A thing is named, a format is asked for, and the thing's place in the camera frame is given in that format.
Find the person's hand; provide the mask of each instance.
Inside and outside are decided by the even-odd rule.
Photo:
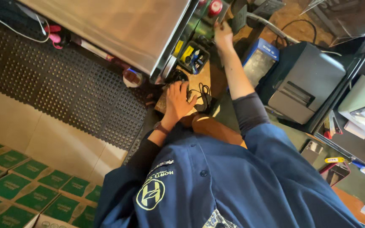
[[[234,51],[233,48],[233,33],[227,22],[222,24],[215,22],[215,43],[220,54],[224,55],[228,52]]]
[[[192,110],[197,102],[197,96],[187,102],[187,86],[189,82],[176,81],[167,89],[167,106],[161,125],[171,130],[174,125]]]

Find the yellow label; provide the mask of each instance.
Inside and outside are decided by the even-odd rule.
[[[177,45],[176,45],[176,49],[174,51],[174,57],[177,57],[177,55],[180,53],[181,48],[183,47],[184,41],[178,41]]]
[[[331,157],[325,159],[326,163],[335,163],[335,162],[344,162],[344,158],[342,157]]]
[[[181,61],[185,62],[185,58],[187,56],[190,56],[192,54],[192,52],[194,51],[194,48],[191,46],[188,46],[187,49],[185,50],[184,54],[181,57]]]

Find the wristwatch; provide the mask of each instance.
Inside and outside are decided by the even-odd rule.
[[[168,134],[170,133],[170,132],[169,132],[166,128],[164,128],[164,127],[161,125],[161,122],[157,122],[157,123],[155,124],[154,129],[155,129],[155,130],[159,130],[159,131],[161,131],[161,132],[165,133],[166,135],[168,135]]]

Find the navy blue shirt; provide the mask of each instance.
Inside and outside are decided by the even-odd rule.
[[[96,227],[361,227],[276,126],[246,132],[248,149],[178,138],[149,174],[123,166],[105,176]]]

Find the embroidered logo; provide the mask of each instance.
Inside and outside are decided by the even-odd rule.
[[[163,182],[152,179],[142,186],[136,196],[136,202],[144,210],[153,210],[163,199],[164,192],[165,187]]]

